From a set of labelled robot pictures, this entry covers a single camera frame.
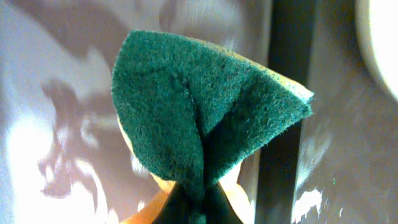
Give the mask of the green and yellow scrub sponge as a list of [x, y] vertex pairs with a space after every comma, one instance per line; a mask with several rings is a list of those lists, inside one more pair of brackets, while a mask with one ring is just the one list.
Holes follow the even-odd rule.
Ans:
[[242, 161], [312, 114], [301, 84], [219, 45], [146, 30], [126, 37], [111, 93], [128, 148], [160, 187], [129, 223], [152, 223], [176, 183], [190, 199], [189, 223], [207, 224], [205, 192], [216, 184], [251, 223]]

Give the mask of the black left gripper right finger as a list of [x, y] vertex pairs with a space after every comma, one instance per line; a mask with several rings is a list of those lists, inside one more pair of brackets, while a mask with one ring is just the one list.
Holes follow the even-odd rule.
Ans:
[[234, 212], [221, 184], [206, 190], [205, 214], [207, 224], [243, 224]]

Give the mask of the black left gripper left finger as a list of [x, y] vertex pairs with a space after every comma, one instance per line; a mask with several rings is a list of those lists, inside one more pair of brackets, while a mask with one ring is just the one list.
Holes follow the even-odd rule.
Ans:
[[176, 183], [152, 224], [189, 224], [190, 199], [181, 184]]

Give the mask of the cream plate with red stain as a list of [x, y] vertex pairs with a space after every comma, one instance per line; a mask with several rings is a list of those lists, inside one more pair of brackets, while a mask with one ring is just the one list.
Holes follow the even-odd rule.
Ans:
[[397, 0], [355, 0], [361, 56], [379, 87], [397, 100]]

